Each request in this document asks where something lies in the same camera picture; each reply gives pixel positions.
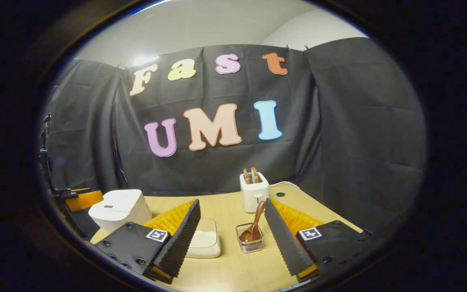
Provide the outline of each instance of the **wooden table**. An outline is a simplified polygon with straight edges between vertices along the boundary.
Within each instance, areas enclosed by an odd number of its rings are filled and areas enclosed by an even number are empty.
[[[278,192],[285,196],[278,197]],[[235,226],[254,219],[254,214],[246,213],[242,207],[241,192],[188,197],[145,196],[145,201],[152,216],[157,216],[196,198],[201,206],[201,217],[217,223],[221,255],[213,259],[185,258],[179,276],[167,286],[182,292],[270,292],[297,283],[296,277],[289,275],[264,215],[259,221],[264,234],[263,249],[254,253],[241,251]],[[270,187],[270,198],[322,222],[340,220],[358,232],[363,231],[293,185],[284,183]],[[95,244],[106,236],[100,229],[91,242]]]

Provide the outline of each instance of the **yellow letter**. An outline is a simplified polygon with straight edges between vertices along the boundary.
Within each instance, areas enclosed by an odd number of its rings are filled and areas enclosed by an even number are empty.
[[[241,142],[241,136],[237,134],[237,127],[235,126],[236,109],[237,105],[233,103],[220,105],[217,108],[213,122],[200,108],[185,111],[183,116],[189,119],[191,125],[192,143],[189,145],[189,149],[201,150],[206,147],[206,143],[201,140],[201,134],[211,146],[215,146],[219,130],[221,130],[219,144],[232,145]]]
[[[145,87],[142,83],[145,83],[145,85],[147,85],[147,83],[149,83],[150,81],[151,72],[156,72],[156,70],[158,70],[158,65],[154,64],[135,72],[135,81],[133,82],[133,89],[131,90],[129,95],[133,96],[143,92]]]
[[[185,59],[174,63],[171,67],[172,70],[169,72],[169,80],[178,80],[180,78],[190,78],[196,74],[196,70],[194,70],[194,60],[193,59]]]

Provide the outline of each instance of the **wooden spoon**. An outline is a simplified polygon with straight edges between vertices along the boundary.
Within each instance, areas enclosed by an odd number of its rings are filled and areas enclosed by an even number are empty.
[[[261,218],[261,213],[263,212],[265,206],[265,201],[261,201],[261,203],[259,203],[259,205],[257,206],[257,211],[255,212],[255,220],[253,221],[253,224],[251,224],[250,227],[248,227],[248,229],[246,229],[241,234],[240,239],[242,243],[261,239],[261,233],[259,232],[258,223],[259,218]]]

